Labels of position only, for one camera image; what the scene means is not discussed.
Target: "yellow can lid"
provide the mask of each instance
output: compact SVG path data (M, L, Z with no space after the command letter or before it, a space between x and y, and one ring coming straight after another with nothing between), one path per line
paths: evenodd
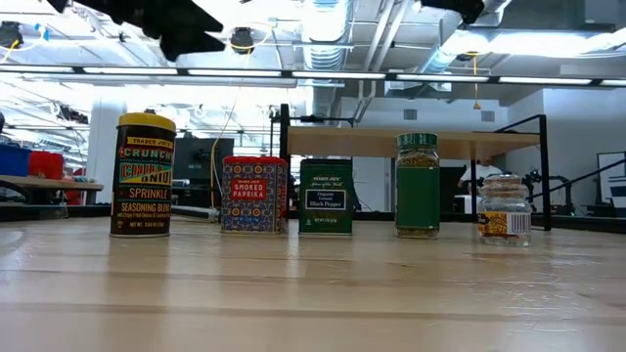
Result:
M176 132L176 123L167 117L153 113L130 112L119 117L119 126L152 126Z

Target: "spice container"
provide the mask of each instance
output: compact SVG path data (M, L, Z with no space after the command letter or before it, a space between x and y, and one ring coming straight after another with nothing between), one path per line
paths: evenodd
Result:
M437 135L399 135L396 147L398 237L434 240L439 235L440 217Z
M478 231L480 241L506 246L530 245L528 189L516 175L492 175L480 189Z

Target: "green tin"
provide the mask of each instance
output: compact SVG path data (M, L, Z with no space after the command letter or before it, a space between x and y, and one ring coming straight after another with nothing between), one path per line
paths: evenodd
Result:
M353 188L352 160L303 160L299 232L352 235Z

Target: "wooden shelf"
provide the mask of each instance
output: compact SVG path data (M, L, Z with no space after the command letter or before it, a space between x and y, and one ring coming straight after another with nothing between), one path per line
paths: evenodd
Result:
M0 175L0 180L11 182L20 187L76 191L101 191L105 186L96 183L70 182L61 180L40 179L37 177L20 177Z
M373 128L290 127L292 155L396 157L395 137L424 131ZM538 135L481 132L431 132L439 136L441 158L472 159L539 144Z

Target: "ceiling light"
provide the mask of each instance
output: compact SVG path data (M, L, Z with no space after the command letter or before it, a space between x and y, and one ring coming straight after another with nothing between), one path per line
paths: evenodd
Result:
M189 69L189 74L222 77L280 77L282 73L276 70L256 69Z
M585 78L500 77L500 83L587 85L587 84L591 83L591 79L585 79Z
M71 67L62 66L29 66L29 65L0 65L0 71L12 72L68 72L73 73Z
M87 73L112 74L178 74L176 68L168 67L84 67Z
M416 0L416 2L413 3L413 11L418 13L421 9L422 9L422 1Z
M468 83L484 83L489 77L470 76L470 75L454 75L454 74L397 74L398 80L414 80L425 82L468 82Z
M327 78L327 79L384 79L385 73L373 72L318 72L318 71L294 71L295 78Z
M626 87L626 79L605 79L600 85L606 87Z

